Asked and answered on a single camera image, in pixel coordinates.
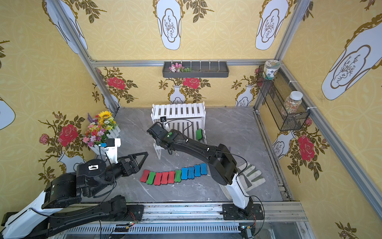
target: black wire basket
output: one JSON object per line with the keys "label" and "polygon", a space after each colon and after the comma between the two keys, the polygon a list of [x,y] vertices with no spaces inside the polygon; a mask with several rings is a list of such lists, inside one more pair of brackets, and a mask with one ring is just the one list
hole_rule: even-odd
{"label": "black wire basket", "polygon": [[264,97],[265,102],[280,131],[300,130],[308,118],[310,112],[304,102],[304,98],[296,113],[288,113],[285,110],[285,99],[296,89],[289,83],[283,71],[280,69],[273,80],[267,80],[263,75],[264,66],[259,66],[257,86]]}

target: flower bouquet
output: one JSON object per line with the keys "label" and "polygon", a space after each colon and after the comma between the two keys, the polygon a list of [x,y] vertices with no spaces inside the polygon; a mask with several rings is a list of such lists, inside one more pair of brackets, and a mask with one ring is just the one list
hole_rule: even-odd
{"label": "flower bouquet", "polygon": [[109,111],[103,111],[93,119],[89,116],[88,120],[91,123],[83,135],[83,142],[96,154],[102,153],[104,155],[105,150],[103,147],[99,147],[99,144],[105,143],[107,138],[117,138],[121,130]]}

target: metal profile bar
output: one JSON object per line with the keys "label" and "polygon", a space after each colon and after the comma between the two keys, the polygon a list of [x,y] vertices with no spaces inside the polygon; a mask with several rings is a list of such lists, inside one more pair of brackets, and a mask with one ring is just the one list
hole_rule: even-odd
{"label": "metal profile bar", "polygon": [[281,169],[281,166],[280,166],[280,163],[278,162],[278,159],[275,155],[275,152],[273,151],[273,147],[272,147],[272,142],[271,140],[269,139],[269,136],[268,136],[268,133],[267,133],[267,129],[265,128],[264,126],[264,123],[259,115],[259,109],[255,109],[255,120],[256,120],[256,123],[257,123],[257,127],[259,128],[259,132],[260,132],[260,136],[261,138],[263,139],[263,142],[265,144],[265,148],[268,152],[268,155],[269,155],[269,158],[270,158],[270,161],[272,163],[272,167],[274,169],[274,172],[276,174],[276,178],[278,179],[279,183],[283,184],[283,186],[285,187],[285,193],[286,195],[281,195],[283,197],[283,199],[287,199],[287,200],[294,200],[293,198],[293,194],[292,194],[292,191],[290,190],[289,188],[289,185],[287,183],[287,180],[284,176],[284,173]]}
{"label": "metal profile bar", "polygon": [[[263,65],[269,59],[218,59],[191,60],[199,62],[226,61],[227,65]],[[93,67],[162,67],[165,61],[181,62],[186,60],[91,60]]]}
{"label": "metal profile bar", "polygon": [[[303,93],[304,100],[308,107],[316,107],[315,103],[283,63],[281,65],[281,69],[287,78],[291,81],[291,84],[296,88],[296,90]],[[333,127],[329,124],[321,111],[318,108],[313,108],[310,110],[310,117],[316,124],[317,128],[321,131],[322,135],[330,144],[330,147],[334,150],[339,160],[342,162],[352,179],[355,181],[363,195],[370,203],[371,207],[382,220],[382,192],[379,190],[367,172],[363,169],[358,160],[354,157],[349,148],[339,137],[339,135],[333,130]]]}
{"label": "metal profile bar", "polygon": [[282,60],[285,56],[285,53],[288,50],[288,47],[295,35],[298,26],[305,14],[306,9],[308,8],[311,0],[299,0],[297,3],[297,7],[293,12],[292,19],[290,20],[288,27],[285,31],[283,39],[281,40],[280,45],[278,46],[275,59]]}
{"label": "metal profile bar", "polygon": [[69,34],[69,39],[73,40],[73,44],[79,49],[78,56],[80,57],[81,61],[85,65],[87,71],[89,72],[90,76],[93,78],[97,86],[99,87],[102,95],[105,97],[105,99],[110,103],[110,106],[113,112],[116,112],[118,110],[118,106],[112,99],[112,96],[109,92],[109,89],[105,86],[105,83],[101,76],[98,74],[98,72],[94,69],[92,64],[90,63],[90,57],[87,52],[87,50],[84,48],[84,46],[81,43],[81,40],[76,34],[76,29],[71,24],[71,20],[66,15],[65,10],[63,6],[61,5],[61,0],[51,0],[52,5],[54,7],[54,10],[57,14],[57,17],[62,21],[63,27],[67,30]]}

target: cable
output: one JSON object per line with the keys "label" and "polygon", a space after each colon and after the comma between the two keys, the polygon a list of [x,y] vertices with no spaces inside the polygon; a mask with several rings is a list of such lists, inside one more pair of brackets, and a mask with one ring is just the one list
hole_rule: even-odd
{"label": "cable", "polygon": [[[114,180],[113,185],[114,185],[114,184],[115,184],[114,169],[113,169],[112,163],[110,162],[110,159],[109,159],[109,157],[108,157],[107,155],[106,155],[106,158],[107,158],[107,160],[109,161],[109,164],[110,164],[110,166],[111,166],[111,168],[112,168],[112,172],[113,172],[113,180]],[[93,210],[94,208],[98,207],[101,203],[103,203],[103,202],[107,199],[107,197],[110,195],[110,193],[112,193],[113,189],[114,189],[114,187],[110,190],[109,194],[108,194],[108,195],[107,195],[107,196],[106,196],[100,203],[98,203],[98,204],[95,205],[94,207],[92,207],[92,208],[90,208],[89,210],[84,211],[84,212],[82,212],[82,213],[78,213],[78,214],[71,215],[71,216],[48,216],[48,215],[42,214],[42,213],[40,213],[40,212],[37,212],[34,208],[29,208],[29,209],[31,209],[32,211],[34,211],[35,213],[37,213],[37,214],[39,214],[39,215],[41,215],[41,216],[46,216],[46,217],[48,217],[48,218],[70,218],[70,217],[73,217],[73,216],[78,216],[78,215],[87,213],[87,212]]]}
{"label": "cable", "polygon": [[102,237],[102,225],[101,225],[101,221],[100,220],[98,220],[99,221],[99,239],[101,239],[101,237]]}

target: white picket shelf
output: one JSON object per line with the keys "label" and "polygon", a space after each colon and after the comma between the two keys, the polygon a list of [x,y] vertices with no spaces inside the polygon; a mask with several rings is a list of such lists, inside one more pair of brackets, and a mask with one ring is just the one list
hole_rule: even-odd
{"label": "white picket shelf", "polygon": [[[167,122],[175,120],[165,125],[165,129],[167,131],[175,129],[183,132],[191,139],[196,139],[196,131],[198,129],[202,129],[203,139],[201,142],[207,143],[206,131],[204,130],[204,125],[206,123],[206,108],[204,106],[204,102],[193,104],[153,104],[151,111],[151,119],[153,123],[160,122],[160,118],[163,116],[166,116]],[[157,152],[158,158],[160,159],[163,148],[156,145],[156,143],[154,143],[154,148]]]}

